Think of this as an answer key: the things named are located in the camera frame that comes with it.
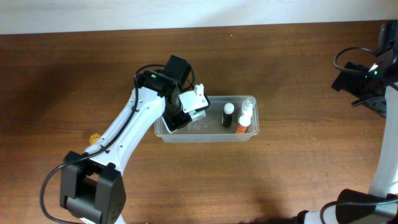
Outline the dark bottle white cap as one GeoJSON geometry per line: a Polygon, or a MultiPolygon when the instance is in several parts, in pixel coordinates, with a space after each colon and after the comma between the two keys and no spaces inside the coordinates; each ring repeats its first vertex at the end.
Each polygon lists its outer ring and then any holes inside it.
{"type": "Polygon", "coordinates": [[[223,108],[222,115],[222,125],[226,128],[231,126],[233,120],[234,105],[232,103],[227,103],[223,108]]]}

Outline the orange bottle white cap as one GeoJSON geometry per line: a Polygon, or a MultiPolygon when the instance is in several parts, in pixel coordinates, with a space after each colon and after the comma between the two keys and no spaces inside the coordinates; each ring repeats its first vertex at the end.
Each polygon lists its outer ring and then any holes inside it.
{"type": "Polygon", "coordinates": [[[238,127],[236,129],[236,134],[244,134],[247,128],[251,124],[251,118],[246,115],[242,115],[238,119],[238,127]]]}

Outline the white dropper bottle clear cap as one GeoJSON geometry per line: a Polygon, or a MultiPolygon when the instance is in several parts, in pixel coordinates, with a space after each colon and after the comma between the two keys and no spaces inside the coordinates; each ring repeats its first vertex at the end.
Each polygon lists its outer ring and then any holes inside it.
{"type": "Polygon", "coordinates": [[[253,96],[247,97],[242,103],[238,111],[238,119],[242,116],[247,116],[251,120],[254,107],[256,105],[256,99],[253,96]]]}

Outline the white Panadol box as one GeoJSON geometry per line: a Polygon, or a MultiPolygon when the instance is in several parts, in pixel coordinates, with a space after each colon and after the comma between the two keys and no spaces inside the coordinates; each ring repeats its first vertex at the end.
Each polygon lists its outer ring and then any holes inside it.
{"type": "Polygon", "coordinates": [[[193,110],[193,111],[189,112],[189,115],[191,117],[192,122],[195,122],[199,119],[204,118],[206,116],[206,113],[205,113],[205,110],[202,110],[202,111],[193,110]]]}

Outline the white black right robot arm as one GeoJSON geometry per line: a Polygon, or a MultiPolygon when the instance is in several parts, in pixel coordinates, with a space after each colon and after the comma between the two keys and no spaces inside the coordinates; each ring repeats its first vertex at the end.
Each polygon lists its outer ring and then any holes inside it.
{"type": "Polygon", "coordinates": [[[376,61],[371,67],[348,62],[332,88],[357,98],[353,106],[363,105],[385,117],[386,125],[376,173],[368,193],[344,189],[337,200],[319,211],[301,211],[295,223],[397,223],[397,21],[383,23],[376,61]]]}

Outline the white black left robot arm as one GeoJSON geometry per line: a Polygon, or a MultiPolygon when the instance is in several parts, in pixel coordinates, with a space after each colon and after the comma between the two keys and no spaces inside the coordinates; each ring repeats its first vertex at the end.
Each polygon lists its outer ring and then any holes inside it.
{"type": "Polygon", "coordinates": [[[204,116],[210,102],[202,84],[186,88],[192,66],[171,56],[166,65],[137,71],[122,112],[83,154],[69,152],[61,169],[60,206],[85,223],[124,223],[123,173],[135,148],[158,119],[173,133],[204,116]]]}

